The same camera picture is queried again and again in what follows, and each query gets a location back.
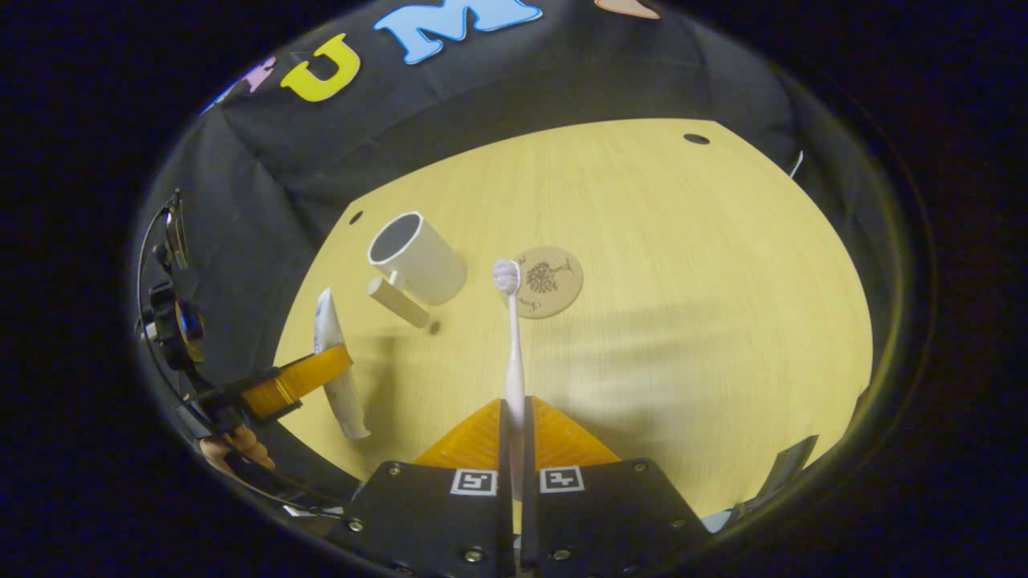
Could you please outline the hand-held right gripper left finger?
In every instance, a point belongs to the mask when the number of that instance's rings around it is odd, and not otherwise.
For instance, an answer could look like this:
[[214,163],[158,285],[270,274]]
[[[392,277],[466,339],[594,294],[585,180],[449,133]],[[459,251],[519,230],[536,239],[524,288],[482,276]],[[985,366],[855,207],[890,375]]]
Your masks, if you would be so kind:
[[500,400],[495,467],[381,464],[330,530],[331,545],[387,576],[513,577],[509,422]]

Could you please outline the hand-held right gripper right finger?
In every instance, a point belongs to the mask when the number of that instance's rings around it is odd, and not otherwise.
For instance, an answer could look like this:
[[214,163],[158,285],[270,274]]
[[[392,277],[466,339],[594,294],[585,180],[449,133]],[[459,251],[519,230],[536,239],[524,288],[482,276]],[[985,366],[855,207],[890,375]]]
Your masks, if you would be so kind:
[[650,458],[543,467],[524,400],[522,568],[533,577],[645,577],[694,556],[712,532]]

